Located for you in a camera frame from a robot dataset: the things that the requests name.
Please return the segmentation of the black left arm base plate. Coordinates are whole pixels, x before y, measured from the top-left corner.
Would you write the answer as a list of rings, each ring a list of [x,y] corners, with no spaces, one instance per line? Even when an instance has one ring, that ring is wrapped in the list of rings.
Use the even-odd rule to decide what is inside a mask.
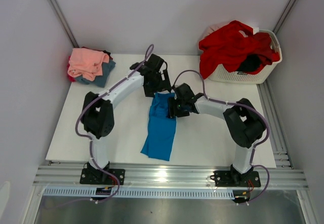
[[[120,185],[124,184],[126,172],[124,169],[110,169],[109,165],[107,165],[104,170],[114,175],[119,180]],[[107,175],[106,173],[103,173],[98,169],[95,169],[89,163],[84,165],[79,183],[93,185],[117,185],[117,181],[112,176]]]

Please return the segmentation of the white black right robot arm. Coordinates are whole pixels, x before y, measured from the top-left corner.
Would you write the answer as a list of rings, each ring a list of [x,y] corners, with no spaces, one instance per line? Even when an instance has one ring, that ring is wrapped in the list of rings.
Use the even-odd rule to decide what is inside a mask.
[[[182,83],[172,87],[175,97],[168,100],[169,117],[187,117],[203,114],[225,121],[232,140],[236,143],[234,162],[230,166],[230,179],[235,185],[243,185],[253,171],[256,146],[263,143],[263,133],[269,135],[265,118],[243,98],[237,102],[225,102],[208,97],[204,93],[194,94],[190,86]]]

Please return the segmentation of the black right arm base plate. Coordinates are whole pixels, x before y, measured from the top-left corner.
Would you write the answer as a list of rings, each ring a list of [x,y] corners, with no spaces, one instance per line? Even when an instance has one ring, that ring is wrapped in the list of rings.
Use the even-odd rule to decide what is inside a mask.
[[[210,180],[215,182],[217,187],[241,187],[247,188],[261,186],[259,173],[257,171],[249,171],[241,174],[231,170],[216,170],[210,175]]]

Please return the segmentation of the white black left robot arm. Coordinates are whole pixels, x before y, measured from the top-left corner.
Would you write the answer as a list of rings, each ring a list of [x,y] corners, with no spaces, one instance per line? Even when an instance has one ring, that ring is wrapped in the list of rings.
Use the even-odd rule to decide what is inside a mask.
[[[151,54],[143,62],[137,62],[130,67],[129,73],[109,89],[95,94],[89,92],[84,99],[83,111],[79,122],[87,132],[90,140],[89,164],[94,168],[91,178],[98,184],[109,179],[109,164],[106,151],[108,144],[104,138],[114,128],[114,109],[131,93],[143,88],[145,97],[154,97],[155,93],[171,91],[168,64],[159,56]]]

